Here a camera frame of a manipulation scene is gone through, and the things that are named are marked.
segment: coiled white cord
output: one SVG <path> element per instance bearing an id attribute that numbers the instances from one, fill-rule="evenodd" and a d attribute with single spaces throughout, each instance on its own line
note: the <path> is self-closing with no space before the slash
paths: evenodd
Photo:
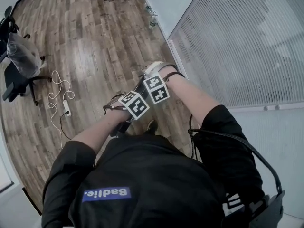
<path id="1" fill-rule="evenodd" d="M 59 82 L 55 82 L 55 81 L 54 81 L 54 77 L 53 77 L 54 73 L 57 73 Z M 54 117 L 55 114 L 57 113 L 57 107 L 56 107 L 56 105 L 57 105 L 57 103 L 58 103 L 57 96 L 58 96 L 58 95 L 60 94 L 60 92 L 61 92 L 62 83 L 63 83 L 63 82 L 67 82 L 67 83 L 68 83 L 68 90 L 65 91 L 65 93 L 64 93 L 63 96 L 62 96 L 63 101 L 65 100 L 65 95 L 66 95 L 66 93 L 67 93 L 67 97 L 68 97 L 69 99 L 71 99 L 71 100 L 74 99 L 75 93 L 74 93 L 73 91 L 70 91 L 70 88 L 71 88 L 70 82 L 68 82 L 67 80 L 61 80 L 60 75 L 59 75 L 59 73 L 58 73 L 56 70 L 54 70 L 54 71 L 52 72 L 52 82 L 53 82 L 54 84 L 56 84 L 56 85 L 60 85 L 60 89 L 59 89 L 59 91 L 58 91 L 57 94 L 54 94 L 54 93 L 52 93 L 52 92 L 48 94 L 48 97 L 49 97 L 50 99 L 52 99 L 52 100 L 55 99 L 56 101 L 55 101 L 55 103 L 48 102 L 47 105 L 48 105 L 48 107 L 49 107 L 50 109 L 55 108 L 55 112 L 54 112 L 54 114 L 51 116 L 51 123 L 53 124 L 53 126 L 54 126 L 54 127 L 59 131 L 59 133 L 60 133 L 60 145 L 61 145 L 61 148 L 62 148 L 62 133 L 61 133 L 61 130 L 60 130 L 59 128 L 57 128 L 57 127 L 55 126 L 55 124 L 53 123 L 53 117 Z"/>

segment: wrist strap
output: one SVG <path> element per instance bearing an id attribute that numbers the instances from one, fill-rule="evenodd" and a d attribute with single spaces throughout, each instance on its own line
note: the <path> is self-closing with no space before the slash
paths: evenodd
<path id="1" fill-rule="evenodd" d="M 172 75 L 175 75 L 175 74 L 178 74 L 178 75 L 180 75 L 180 76 L 186 78 L 186 77 L 185 77 L 183 74 L 181 74 L 180 72 L 172 72 L 172 73 L 167 74 L 166 77 L 163 78 L 163 80 L 164 80 L 165 82 L 168 82 L 168 81 L 169 81 L 169 77 L 171 77 Z"/>

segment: black t-shirt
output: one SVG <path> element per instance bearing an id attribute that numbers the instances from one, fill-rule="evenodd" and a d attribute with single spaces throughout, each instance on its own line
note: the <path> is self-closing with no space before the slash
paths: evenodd
<path id="1" fill-rule="evenodd" d="M 202 128 L 245 138 L 222 105 Z M 226 192 L 245 202 L 264 195 L 252 154 L 242 144 L 202 133 L 194 139 L 204 164 L 161 136 L 112 139 L 95 167 L 90 147 L 68 142 L 45 185 L 42 227 L 216 228 Z"/>

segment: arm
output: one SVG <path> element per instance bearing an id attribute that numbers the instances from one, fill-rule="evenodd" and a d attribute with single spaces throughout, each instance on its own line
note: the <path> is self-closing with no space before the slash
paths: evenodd
<path id="1" fill-rule="evenodd" d="M 159 73 L 165 77 L 172 71 L 175 70 L 167 67 Z M 228 109 L 187 79 L 173 75 L 167 86 L 187 106 L 201 124 L 201 129 L 246 139 L 241 126 Z M 242 143 L 210 133 L 197 133 L 194 143 L 209 173 L 224 184 L 227 193 L 238 193 L 243 203 L 250 203 L 264 196 L 261 176 L 256 169 L 253 155 Z"/>
<path id="2" fill-rule="evenodd" d="M 96 154 L 109 133 L 127 118 L 126 112 L 108 111 L 100 121 L 65 144 L 43 190 L 42 228 L 71 225 L 68 210 L 80 184 L 93 170 Z"/>

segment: blue rectangle logo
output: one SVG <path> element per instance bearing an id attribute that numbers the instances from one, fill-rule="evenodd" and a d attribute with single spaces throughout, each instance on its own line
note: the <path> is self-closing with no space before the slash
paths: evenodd
<path id="1" fill-rule="evenodd" d="M 100 200 L 121 200 L 130 199 L 131 192 L 128 187 L 100 188 L 84 191 L 82 202 L 100 201 Z"/>

